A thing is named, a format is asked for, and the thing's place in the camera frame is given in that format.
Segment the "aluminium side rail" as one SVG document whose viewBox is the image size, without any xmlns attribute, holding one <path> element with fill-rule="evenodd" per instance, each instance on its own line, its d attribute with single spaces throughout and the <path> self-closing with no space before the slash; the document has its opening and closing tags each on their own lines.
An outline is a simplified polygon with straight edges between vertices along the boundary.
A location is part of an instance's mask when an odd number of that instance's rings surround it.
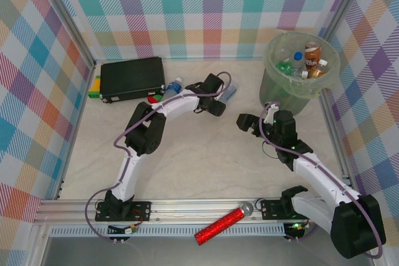
<svg viewBox="0 0 399 266">
<path fill-rule="evenodd" d="M 337 158 L 337 164 L 339 165 L 341 178 L 345 184 L 358 190 L 356 182 L 353 178 L 352 170 L 350 169 L 349 160 L 345 151 L 343 141 L 340 138 L 339 129 L 336 124 L 335 115 L 332 107 L 330 106 L 327 90 L 323 90 L 319 97 L 320 106 L 324 116 L 324 120 L 327 126 L 327 131 L 330 135 L 332 147 Z"/>
<path fill-rule="evenodd" d="M 65 156 L 65 159 L 64 159 L 64 161 L 62 163 L 62 167 L 60 168 L 60 173 L 59 173 L 59 175 L 57 177 L 57 181 L 55 182 L 56 185 L 55 185 L 54 192 L 52 194 L 52 199 L 55 199 L 55 200 L 59 199 L 60 194 L 61 194 L 62 189 L 63 189 L 63 185 L 64 185 L 64 182 L 65 182 L 65 178 L 66 178 L 66 175 L 67 175 L 67 170 L 68 170 L 68 167 L 69 167 L 69 164 L 70 164 L 70 160 L 71 160 L 71 157 L 72 157 L 75 141 L 77 139 L 77 135 L 78 135 L 78 132 L 79 132 L 79 126 L 80 126 L 80 123 L 81 123 L 82 116 L 84 114 L 84 108 L 85 108 L 85 104 L 87 102 L 88 92 L 89 92 L 89 89 L 91 87 L 92 80 L 94 79 L 96 68 L 97 68 L 97 61 L 94 60 L 93 64 L 89 68 L 89 76 L 88 76 L 88 79 L 87 79 L 86 84 L 85 84 L 85 89 L 84 89 L 84 91 L 82 93 L 82 99 L 80 101 L 78 114 L 77 114 L 77 118 L 76 118 L 76 123 L 75 123 L 74 127 L 72 128 L 72 133 L 71 133 L 71 136 L 70 136 L 71 137 L 71 141 L 69 142 L 69 145 L 68 145 L 68 148 L 67 148 L 67 152 L 66 152 L 66 156 Z"/>
</svg>

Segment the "aluminium wall base strip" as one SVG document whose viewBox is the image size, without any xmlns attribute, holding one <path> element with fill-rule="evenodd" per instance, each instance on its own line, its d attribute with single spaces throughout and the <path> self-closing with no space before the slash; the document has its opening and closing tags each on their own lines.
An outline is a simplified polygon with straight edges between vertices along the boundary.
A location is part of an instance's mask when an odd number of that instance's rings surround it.
<svg viewBox="0 0 399 266">
<path fill-rule="evenodd" d="M 162 60 L 166 61 L 261 61 L 262 57 L 178 57 L 178 58 L 170 58 L 170 57 L 160 57 Z M 127 59 L 97 59 L 96 63 L 114 63 L 128 60 L 140 60 L 139 58 L 127 58 Z"/>
</svg>

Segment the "grey metal panel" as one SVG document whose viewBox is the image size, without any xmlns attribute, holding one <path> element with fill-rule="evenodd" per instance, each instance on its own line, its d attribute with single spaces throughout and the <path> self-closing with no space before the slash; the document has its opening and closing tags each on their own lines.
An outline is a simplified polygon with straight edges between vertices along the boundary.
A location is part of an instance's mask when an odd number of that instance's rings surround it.
<svg viewBox="0 0 399 266">
<path fill-rule="evenodd" d="M 343 258 L 322 232 L 299 242 L 283 237 L 138 237 L 112 245 L 94 237 L 51 237 L 34 266 L 373 266 Z"/>
</svg>

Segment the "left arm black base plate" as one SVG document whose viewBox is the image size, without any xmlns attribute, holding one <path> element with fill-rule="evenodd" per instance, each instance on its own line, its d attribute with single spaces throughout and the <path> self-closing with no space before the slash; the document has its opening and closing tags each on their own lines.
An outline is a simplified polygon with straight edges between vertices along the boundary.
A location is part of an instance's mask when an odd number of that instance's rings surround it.
<svg viewBox="0 0 399 266">
<path fill-rule="evenodd" d="M 111 204 L 101 201 L 95 206 L 96 222 L 141 222 L 149 221 L 151 202 L 133 201 L 123 204 Z"/>
</svg>

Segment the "green plastic bottle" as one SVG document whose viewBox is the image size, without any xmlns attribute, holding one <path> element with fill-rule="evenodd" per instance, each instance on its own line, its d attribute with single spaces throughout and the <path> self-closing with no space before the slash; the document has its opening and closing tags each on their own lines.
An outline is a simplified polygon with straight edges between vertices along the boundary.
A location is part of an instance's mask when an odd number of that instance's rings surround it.
<svg viewBox="0 0 399 266">
<path fill-rule="evenodd" d="M 276 64 L 276 69 L 284 73 L 287 76 L 294 75 L 294 67 L 290 60 L 282 60 Z"/>
</svg>

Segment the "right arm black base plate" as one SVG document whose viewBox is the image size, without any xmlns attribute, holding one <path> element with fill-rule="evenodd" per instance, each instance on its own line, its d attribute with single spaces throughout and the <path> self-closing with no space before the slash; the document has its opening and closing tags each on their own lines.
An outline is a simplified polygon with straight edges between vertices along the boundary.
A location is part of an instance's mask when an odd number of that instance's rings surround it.
<svg viewBox="0 0 399 266">
<path fill-rule="evenodd" d="M 306 220 L 308 217 L 299 214 L 290 201 L 261 200 L 261 214 L 263 220 Z"/>
</svg>

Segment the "rectangular clear bottle blue label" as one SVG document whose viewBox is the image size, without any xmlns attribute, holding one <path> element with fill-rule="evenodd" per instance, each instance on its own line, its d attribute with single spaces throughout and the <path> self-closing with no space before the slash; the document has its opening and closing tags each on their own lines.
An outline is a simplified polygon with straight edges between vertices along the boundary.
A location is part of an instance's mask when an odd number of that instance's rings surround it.
<svg viewBox="0 0 399 266">
<path fill-rule="evenodd" d="M 237 84 L 233 82 L 230 84 L 227 90 L 218 97 L 218 100 L 224 104 L 227 104 L 235 96 L 236 92 Z"/>
</svg>

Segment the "green translucent trash bin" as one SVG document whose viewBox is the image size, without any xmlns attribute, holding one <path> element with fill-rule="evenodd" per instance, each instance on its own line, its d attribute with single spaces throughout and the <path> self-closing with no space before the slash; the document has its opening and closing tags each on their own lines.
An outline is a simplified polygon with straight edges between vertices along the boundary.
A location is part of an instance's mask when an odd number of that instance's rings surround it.
<svg viewBox="0 0 399 266">
<path fill-rule="evenodd" d="M 294 72 L 293 77 L 298 77 L 303 79 L 308 79 L 307 78 L 307 71 L 303 70 L 303 71 L 296 71 Z M 293 114 L 298 114 L 300 113 L 304 107 L 308 104 L 308 102 L 310 100 L 306 100 L 303 98 L 297 98 L 294 96 L 290 96 L 290 97 L 286 97 L 286 98 L 280 98 L 278 99 L 278 101 L 271 101 L 270 98 L 268 96 L 265 95 L 261 95 L 261 87 L 260 87 L 260 91 L 259 91 L 259 99 L 262 105 L 267 105 L 268 103 L 271 102 L 279 102 L 280 103 L 280 109 L 281 110 L 289 110 L 291 111 Z"/>
</svg>

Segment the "black hard case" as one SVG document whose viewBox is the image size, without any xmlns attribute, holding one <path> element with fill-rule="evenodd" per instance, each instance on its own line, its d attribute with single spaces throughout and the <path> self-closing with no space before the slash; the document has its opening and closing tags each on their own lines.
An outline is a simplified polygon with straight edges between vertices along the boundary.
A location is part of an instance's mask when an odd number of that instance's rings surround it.
<svg viewBox="0 0 399 266">
<path fill-rule="evenodd" d="M 100 99 L 104 103 L 160 95 L 165 88 L 160 57 L 112 62 L 100 68 Z"/>
</svg>

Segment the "shiny copper brown bottle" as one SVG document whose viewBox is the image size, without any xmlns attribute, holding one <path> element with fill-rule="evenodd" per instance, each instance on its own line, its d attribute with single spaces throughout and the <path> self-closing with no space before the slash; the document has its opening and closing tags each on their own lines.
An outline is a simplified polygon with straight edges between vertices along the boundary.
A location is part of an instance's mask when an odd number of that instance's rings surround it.
<svg viewBox="0 0 399 266">
<path fill-rule="evenodd" d="M 322 47 L 319 43 L 309 42 L 305 45 L 305 66 L 307 78 L 319 78 L 327 72 L 327 66 L 322 69 L 317 68 L 318 61 L 321 59 Z"/>
</svg>

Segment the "red glitter toy microphone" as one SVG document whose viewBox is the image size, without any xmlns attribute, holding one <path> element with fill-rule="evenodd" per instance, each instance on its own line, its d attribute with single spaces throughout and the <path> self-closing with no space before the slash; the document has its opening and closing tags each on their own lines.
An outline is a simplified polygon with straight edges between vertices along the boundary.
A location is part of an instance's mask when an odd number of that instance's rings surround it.
<svg viewBox="0 0 399 266">
<path fill-rule="evenodd" d="M 218 219 L 214 223 L 208 225 L 204 229 L 200 230 L 195 234 L 195 239 L 198 245 L 203 245 L 213 237 L 216 237 L 226 229 L 235 225 L 245 217 L 251 216 L 254 211 L 254 207 L 249 202 L 243 202 L 239 207 L 232 210 L 222 218 Z"/>
</svg>

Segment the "wide aluminium extrusion rail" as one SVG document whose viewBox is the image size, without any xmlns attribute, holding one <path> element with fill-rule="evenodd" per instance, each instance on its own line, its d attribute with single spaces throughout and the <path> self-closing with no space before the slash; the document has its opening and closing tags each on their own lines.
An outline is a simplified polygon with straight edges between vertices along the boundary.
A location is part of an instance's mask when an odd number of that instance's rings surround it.
<svg viewBox="0 0 399 266">
<path fill-rule="evenodd" d="M 134 199 L 133 201 L 151 202 L 149 221 L 144 224 L 208 224 L 239 207 L 243 202 L 253 205 L 251 216 L 246 222 L 302 222 L 300 220 L 263 220 L 261 200 L 246 199 Z M 95 206 L 103 200 L 94 200 L 87 204 L 85 200 L 47 200 L 44 201 L 35 216 L 34 224 L 86 224 L 86 217 L 92 225 L 132 224 L 135 222 L 96 222 Z"/>
</svg>

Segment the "water bottle blue label white cap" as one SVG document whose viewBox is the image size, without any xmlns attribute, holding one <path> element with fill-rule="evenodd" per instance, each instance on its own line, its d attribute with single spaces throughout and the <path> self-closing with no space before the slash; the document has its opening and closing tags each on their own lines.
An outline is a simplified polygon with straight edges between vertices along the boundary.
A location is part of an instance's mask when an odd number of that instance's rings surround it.
<svg viewBox="0 0 399 266">
<path fill-rule="evenodd" d="M 174 81 L 170 82 L 163 94 L 163 100 L 167 100 L 178 95 L 182 91 L 183 79 L 177 77 Z"/>
</svg>

